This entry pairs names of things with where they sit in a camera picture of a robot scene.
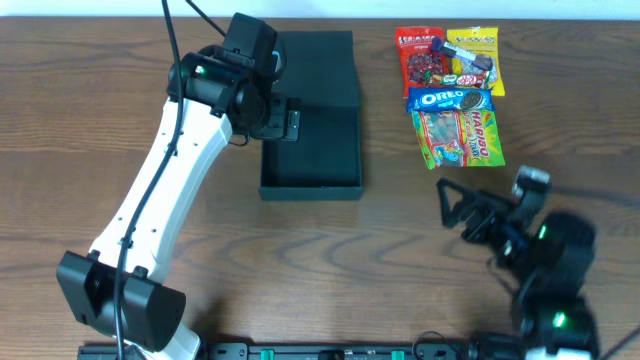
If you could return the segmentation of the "red candy bag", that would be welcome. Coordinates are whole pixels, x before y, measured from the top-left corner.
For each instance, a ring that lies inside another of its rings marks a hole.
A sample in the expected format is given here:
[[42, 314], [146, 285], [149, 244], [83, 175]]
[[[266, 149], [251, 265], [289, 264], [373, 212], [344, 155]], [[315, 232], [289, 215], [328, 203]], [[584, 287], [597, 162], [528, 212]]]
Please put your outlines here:
[[403, 97], [409, 89], [427, 86], [427, 72], [445, 74], [449, 72], [446, 57], [431, 49], [434, 39], [443, 40], [444, 29], [430, 26], [402, 26], [395, 31], [396, 47], [399, 54], [403, 80]]

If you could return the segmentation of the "dark green box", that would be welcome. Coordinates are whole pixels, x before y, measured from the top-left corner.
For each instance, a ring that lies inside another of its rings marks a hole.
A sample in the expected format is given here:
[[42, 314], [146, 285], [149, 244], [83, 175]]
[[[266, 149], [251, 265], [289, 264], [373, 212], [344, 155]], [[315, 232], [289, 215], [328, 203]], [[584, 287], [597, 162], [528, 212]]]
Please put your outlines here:
[[364, 192], [361, 91], [350, 31], [289, 31], [273, 90], [300, 104], [296, 141], [262, 143], [264, 201], [353, 201]]

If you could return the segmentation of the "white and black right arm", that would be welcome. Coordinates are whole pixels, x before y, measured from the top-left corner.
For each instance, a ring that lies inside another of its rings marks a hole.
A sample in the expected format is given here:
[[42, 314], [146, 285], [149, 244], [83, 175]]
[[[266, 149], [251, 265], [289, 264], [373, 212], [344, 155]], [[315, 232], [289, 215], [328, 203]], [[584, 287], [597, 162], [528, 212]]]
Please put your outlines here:
[[596, 359], [596, 321], [580, 290], [595, 258], [595, 227], [566, 211], [549, 213], [529, 230], [551, 191], [546, 175], [519, 175], [513, 199], [437, 184], [442, 224], [464, 224], [463, 240], [490, 248], [495, 264], [519, 282], [511, 302], [517, 337], [484, 335], [472, 359]]

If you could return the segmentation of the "yellow snack bag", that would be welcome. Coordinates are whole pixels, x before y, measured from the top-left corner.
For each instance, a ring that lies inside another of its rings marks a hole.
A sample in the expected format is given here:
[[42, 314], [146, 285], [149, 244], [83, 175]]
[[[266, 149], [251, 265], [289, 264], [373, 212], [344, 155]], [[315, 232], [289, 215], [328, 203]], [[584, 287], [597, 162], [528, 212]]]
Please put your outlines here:
[[486, 74], [493, 96], [505, 96], [500, 70], [498, 27], [449, 29], [447, 40], [458, 55], [451, 60], [455, 74]]

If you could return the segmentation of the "purple chocolate bar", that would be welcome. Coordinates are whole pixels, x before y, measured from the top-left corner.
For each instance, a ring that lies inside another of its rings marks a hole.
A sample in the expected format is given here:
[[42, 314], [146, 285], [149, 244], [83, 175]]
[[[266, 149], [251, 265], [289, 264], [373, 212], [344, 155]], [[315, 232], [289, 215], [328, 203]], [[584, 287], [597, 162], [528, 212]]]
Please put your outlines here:
[[490, 57], [473, 53], [446, 40], [443, 40], [440, 37], [435, 37], [432, 40], [431, 50], [450, 58], [465, 60], [475, 68], [481, 69], [483, 71], [490, 71], [494, 67], [493, 61]]

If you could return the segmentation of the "green red KitKat bar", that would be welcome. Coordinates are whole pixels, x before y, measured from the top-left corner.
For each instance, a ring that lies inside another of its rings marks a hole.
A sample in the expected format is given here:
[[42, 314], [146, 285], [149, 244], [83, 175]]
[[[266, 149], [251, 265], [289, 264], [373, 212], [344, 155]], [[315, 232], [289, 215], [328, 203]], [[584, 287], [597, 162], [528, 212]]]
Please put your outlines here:
[[489, 72], [481, 74], [443, 74], [428, 71], [424, 81], [427, 87], [462, 87], [487, 89], [489, 87]]

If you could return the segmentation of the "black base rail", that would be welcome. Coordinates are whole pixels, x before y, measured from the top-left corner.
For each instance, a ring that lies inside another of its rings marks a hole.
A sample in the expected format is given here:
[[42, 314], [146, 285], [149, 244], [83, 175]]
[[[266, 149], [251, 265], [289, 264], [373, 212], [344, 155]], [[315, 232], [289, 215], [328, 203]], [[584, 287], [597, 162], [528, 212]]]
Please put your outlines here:
[[219, 343], [201, 350], [198, 360], [446, 360], [522, 359], [513, 346], [491, 347], [487, 343], [446, 345], [422, 343], [411, 346], [249, 346]]

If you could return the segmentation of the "Haribo gummy bag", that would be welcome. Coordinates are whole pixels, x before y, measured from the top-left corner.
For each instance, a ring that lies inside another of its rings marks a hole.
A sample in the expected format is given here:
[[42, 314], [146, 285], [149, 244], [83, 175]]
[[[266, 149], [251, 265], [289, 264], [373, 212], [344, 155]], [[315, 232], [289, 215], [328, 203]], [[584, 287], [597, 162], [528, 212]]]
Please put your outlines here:
[[429, 169], [505, 165], [493, 111], [412, 111], [411, 118]]

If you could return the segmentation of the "blue Oreo pack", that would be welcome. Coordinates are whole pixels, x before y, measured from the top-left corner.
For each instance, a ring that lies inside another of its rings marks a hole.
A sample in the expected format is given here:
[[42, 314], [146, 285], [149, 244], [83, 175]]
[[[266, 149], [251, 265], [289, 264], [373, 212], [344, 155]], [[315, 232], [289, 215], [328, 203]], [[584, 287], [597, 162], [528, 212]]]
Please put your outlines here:
[[406, 111], [494, 110], [491, 91], [465, 88], [410, 88]]

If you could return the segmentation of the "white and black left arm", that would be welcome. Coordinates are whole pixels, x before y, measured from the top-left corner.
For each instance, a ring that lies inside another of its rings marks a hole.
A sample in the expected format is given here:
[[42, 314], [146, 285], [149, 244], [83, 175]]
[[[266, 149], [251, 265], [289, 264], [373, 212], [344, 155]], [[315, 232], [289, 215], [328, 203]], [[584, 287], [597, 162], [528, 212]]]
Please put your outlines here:
[[123, 203], [86, 254], [67, 252], [56, 278], [75, 319], [115, 339], [82, 359], [193, 359], [199, 336], [185, 295], [166, 286], [175, 244], [214, 160], [234, 136], [294, 141], [299, 102], [273, 91], [286, 64], [264, 21], [235, 14], [223, 41], [176, 54], [158, 133]]

